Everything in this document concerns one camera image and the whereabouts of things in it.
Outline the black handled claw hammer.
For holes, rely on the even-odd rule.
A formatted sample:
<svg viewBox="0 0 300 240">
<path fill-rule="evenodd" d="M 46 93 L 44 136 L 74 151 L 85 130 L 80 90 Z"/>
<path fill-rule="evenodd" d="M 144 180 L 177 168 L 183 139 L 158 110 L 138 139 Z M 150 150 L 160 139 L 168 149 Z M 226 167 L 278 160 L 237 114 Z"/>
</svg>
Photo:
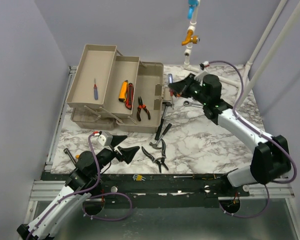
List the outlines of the black handled claw hammer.
<svg viewBox="0 0 300 240">
<path fill-rule="evenodd" d="M 163 124 L 164 124 L 164 121 L 165 121 L 165 116 L 167 114 L 167 110 L 168 110 L 168 104 L 165 102 L 164 104 L 164 109 L 163 109 L 163 113 L 162 113 L 162 116 L 161 116 L 161 119 L 160 119 L 160 124 L 157 128 L 157 131 L 156 131 L 156 134 L 155 134 L 155 140 L 157 141 L 160 137 L 160 134 L 161 134 L 161 131 L 162 131 L 162 127 L 163 127 Z"/>
</svg>

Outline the red black utility knife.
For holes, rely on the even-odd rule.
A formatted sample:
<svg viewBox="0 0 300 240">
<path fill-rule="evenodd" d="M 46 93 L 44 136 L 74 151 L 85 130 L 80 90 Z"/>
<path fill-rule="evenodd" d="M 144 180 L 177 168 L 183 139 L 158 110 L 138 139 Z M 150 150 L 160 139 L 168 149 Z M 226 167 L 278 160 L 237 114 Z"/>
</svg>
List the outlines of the red black utility knife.
<svg viewBox="0 0 300 240">
<path fill-rule="evenodd" d="M 131 110 L 133 107 L 133 96 L 134 96 L 134 86 L 130 82 L 127 86 L 126 100 L 125 100 L 125 107 L 129 110 Z"/>
</svg>

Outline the orange black utility knife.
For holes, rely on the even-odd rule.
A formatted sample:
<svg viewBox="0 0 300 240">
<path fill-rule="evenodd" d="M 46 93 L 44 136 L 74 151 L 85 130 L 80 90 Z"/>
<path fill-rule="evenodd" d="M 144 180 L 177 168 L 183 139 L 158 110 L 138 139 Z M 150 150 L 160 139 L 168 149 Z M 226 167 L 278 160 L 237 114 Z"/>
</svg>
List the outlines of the orange black utility knife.
<svg viewBox="0 0 300 240">
<path fill-rule="evenodd" d="M 123 81 L 121 88 L 120 88 L 120 92 L 119 92 L 119 97 L 118 100 L 120 102 L 125 102 L 126 101 L 126 94 L 127 94 L 127 89 L 128 89 L 128 80 Z"/>
</svg>

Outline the small blue clear screwdriver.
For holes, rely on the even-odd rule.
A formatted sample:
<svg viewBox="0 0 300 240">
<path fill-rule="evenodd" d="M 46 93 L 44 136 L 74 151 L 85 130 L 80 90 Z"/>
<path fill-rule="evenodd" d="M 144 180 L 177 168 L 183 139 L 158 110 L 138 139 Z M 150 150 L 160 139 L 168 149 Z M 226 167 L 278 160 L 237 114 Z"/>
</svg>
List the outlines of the small blue clear screwdriver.
<svg viewBox="0 0 300 240">
<path fill-rule="evenodd" d="M 94 94 L 94 99 L 97 101 L 99 99 L 99 96 L 98 96 L 98 87 L 97 87 L 96 78 L 94 78 L 93 94 Z"/>
</svg>

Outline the taupe plastic tool box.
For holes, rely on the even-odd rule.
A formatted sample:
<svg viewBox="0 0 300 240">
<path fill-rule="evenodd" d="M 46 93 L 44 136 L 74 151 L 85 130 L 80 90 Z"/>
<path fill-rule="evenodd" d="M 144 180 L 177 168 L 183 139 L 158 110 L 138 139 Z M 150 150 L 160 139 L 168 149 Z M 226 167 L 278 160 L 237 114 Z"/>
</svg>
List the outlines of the taupe plastic tool box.
<svg viewBox="0 0 300 240">
<path fill-rule="evenodd" d="M 94 99 L 94 78 L 98 100 Z M 132 109 L 119 101 L 123 81 L 133 84 Z M 124 56 L 116 45 L 86 44 L 69 89 L 66 103 L 71 121 L 83 129 L 154 134 L 161 122 L 164 102 L 170 102 L 165 87 L 164 65 Z"/>
</svg>

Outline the yellow black screwdriver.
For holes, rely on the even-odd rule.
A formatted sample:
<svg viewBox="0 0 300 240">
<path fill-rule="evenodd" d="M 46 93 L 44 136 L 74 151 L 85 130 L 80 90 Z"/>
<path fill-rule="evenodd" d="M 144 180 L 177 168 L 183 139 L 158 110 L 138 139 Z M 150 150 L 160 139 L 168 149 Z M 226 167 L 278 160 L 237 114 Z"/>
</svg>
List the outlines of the yellow black screwdriver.
<svg viewBox="0 0 300 240">
<path fill-rule="evenodd" d="M 163 138 L 163 136 L 170 130 L 171 126 L 172 124 L 169 123 L 164 129 L 164 131 L 162 132 L 162 134 L 159 137 L 155 137 L 155 140 L 160 141 Z"/>
</svg>

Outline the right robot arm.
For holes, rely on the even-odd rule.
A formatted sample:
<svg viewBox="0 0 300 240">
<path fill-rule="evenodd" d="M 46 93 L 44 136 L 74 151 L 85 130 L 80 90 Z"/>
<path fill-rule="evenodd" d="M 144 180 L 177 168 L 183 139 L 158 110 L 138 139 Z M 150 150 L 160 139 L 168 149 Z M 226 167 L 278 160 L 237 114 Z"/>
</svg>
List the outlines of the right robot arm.
<svg viewBox="0 0 300 240">
<path fill-rule="evenodd" d="M 199 83 L 191 73 L 185 79 L 168 86 L 175 95 L 201 103 L 207 119 L 231 132 L 253 153 L 250 166 L 226 174 L 226 180 L 220 183 L 220 191 L 224 195 L 233 195 L 243 185 L 266 185 L 292 169 L 291 161 L 286 155 L 287 140 L 281 135 L 274 137 L 262 133 L 234 114 L 233 107 L 221 98 L 222 84 L 218 76 L 207 74 L 203 77 L 203 82 Z"/>
</svg>

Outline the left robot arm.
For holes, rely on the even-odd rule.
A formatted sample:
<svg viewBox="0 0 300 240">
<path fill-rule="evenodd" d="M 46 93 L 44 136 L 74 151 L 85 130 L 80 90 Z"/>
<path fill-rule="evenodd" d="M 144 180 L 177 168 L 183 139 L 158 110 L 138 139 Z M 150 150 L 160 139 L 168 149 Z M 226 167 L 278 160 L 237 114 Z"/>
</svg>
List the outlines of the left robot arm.
<svg viewBox="0 0 300 240">
<path fill-rule="evenodd" d="M 119 146 L 127 135 L 111 135 L 95 131 L 88 136 L 92 159 L 80 155 L 75 169 L 70 173 L 64 186 L 48 207 L 28 224 L 21 224 L 17 233 L 23 240 L 52 240 L 63 221 L 88 199 L 109 196 L 101 187 L 101 170 L 113 159 L 129 164 L 139 146 Z"/>
</svg>

